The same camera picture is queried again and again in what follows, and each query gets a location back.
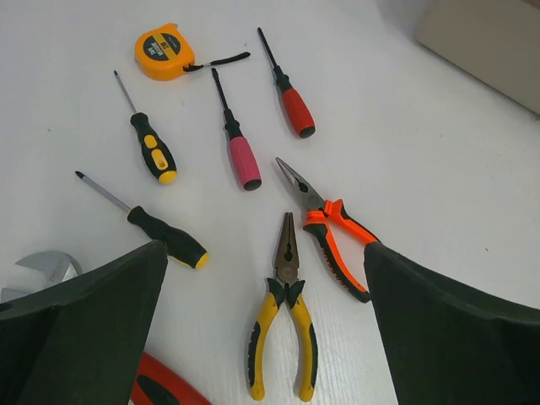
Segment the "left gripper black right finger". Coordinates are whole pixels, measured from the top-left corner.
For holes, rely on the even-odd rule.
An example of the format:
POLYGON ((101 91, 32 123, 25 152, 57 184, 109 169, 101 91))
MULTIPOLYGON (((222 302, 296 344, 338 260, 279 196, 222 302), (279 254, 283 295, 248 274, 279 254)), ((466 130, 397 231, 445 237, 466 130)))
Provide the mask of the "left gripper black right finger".
POLYGON ((375 242, 364 270, 401 404, 537 404, 539 311, 375 242))

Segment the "translucent brown tool box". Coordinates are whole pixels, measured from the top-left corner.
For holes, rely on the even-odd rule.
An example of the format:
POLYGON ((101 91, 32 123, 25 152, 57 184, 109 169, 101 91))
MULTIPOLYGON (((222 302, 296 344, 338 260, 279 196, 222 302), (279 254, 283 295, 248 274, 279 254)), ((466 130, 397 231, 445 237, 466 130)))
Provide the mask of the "translucent brown tool box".
POLYGON ((539 112, 538 1, 433 1, 418 22, 415 39, 539 112))

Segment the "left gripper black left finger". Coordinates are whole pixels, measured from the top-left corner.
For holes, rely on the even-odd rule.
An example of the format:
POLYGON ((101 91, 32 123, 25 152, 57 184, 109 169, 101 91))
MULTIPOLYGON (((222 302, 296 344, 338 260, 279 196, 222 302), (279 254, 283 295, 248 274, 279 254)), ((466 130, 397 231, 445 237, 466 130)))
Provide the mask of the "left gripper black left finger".
POLYGON ((1 305, 3 404, 126 404, 168 258, 152 241, 1 305))

